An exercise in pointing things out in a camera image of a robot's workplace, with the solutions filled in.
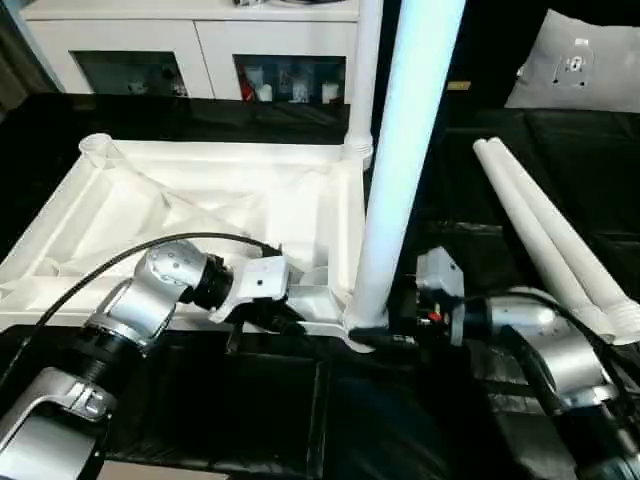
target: white cabinet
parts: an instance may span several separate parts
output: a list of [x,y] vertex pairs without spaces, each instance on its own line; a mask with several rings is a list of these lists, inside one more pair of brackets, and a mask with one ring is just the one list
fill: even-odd
[[213,98],[191,21],[51,20],[28,25],[68,93]]
[[35,0],[21,13],[68,93],[238,100],[264,87],[268,98],[309,102],[353,93],[358,0]]

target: gray floor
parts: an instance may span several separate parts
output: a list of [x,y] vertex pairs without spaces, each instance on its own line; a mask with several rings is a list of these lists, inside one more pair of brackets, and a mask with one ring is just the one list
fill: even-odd
[[225,475],[107,462],[98,480],[226,480]]

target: metal clamp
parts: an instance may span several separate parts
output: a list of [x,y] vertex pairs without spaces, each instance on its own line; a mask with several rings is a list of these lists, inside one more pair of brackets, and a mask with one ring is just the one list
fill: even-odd
[[73,415],[97,422],[115,407],[116,400],[96,385],[57,368],[45,368],[0,420],[0,452],[31,412],[43,403],[53,403]]

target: white plastic tube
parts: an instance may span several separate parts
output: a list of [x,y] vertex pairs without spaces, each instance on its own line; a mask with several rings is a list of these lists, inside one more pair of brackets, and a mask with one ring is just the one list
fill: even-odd
[[356,287],[344,315],[349,329],[388,322],[387,299],[464,5],[402,2]]
[[478,140],[473,145],[487,178],[543,282],[550,293],[589,328],[601,335],[613,336],[613,327],[607,317],[592,304],[575,274],[511,181],[503,168],[499,153],[493,147],[493,144],[485,140]]
[[376,88],[383,4],[384,0],[360,0],[353,97],[349,113],[349,130],[343,147],[344,159],[357,158],[365,169],[371,165],[373,156],[371,115]]
[[627,297],[504,143],[499,138],[494,138],[487,143],[487,147],[493,151],[493,158],[515,184],[589,299],[609,316],[616,332],[615,342],[627,343],[640,339],[640,306]]

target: white pillar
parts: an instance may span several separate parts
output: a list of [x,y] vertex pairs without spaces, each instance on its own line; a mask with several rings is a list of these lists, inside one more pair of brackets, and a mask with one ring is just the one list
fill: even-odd
[[371,113],[376,88],[383,5],[384,0],[360,0],[353,97],[349,130],[343,147],[343,158],[356,158],[362,161],[365,169],[371,165],[373,156]]
[[404,0],[348,329],[385,326],[422,164],[465,0]]

